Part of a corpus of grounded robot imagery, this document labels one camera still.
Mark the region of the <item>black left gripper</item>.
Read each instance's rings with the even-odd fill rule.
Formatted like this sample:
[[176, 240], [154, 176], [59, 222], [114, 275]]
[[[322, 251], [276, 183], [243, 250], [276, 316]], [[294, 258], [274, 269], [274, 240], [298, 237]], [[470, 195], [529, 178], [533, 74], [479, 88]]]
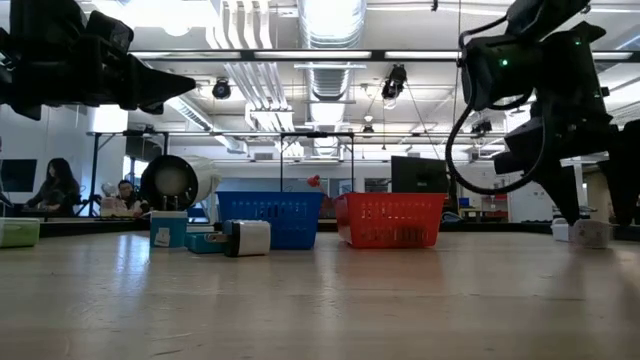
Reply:
[[195, 88], [190, 77], [146, 66], [113, 47], [72, 47], [42, 58], [42, 104], [118, 105], [162, 115], [164, 103]]

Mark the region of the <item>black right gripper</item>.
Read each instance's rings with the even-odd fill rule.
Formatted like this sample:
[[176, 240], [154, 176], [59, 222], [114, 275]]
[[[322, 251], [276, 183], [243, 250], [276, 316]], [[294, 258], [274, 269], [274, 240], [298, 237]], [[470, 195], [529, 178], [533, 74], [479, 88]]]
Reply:
[[529, 171], [549, 195], [569, 225], [580, 218], [575, 171], [561, 159], [607, 152], [599, 162], [604, 174], [616, 222], [629, 226], [639, 197], [639, 121], [620, 131], [611, 124], [602, 96], [573, 102], [553, 94], [538, 94], [532, 115], [540, 120], [542, 143], [534, 151]]

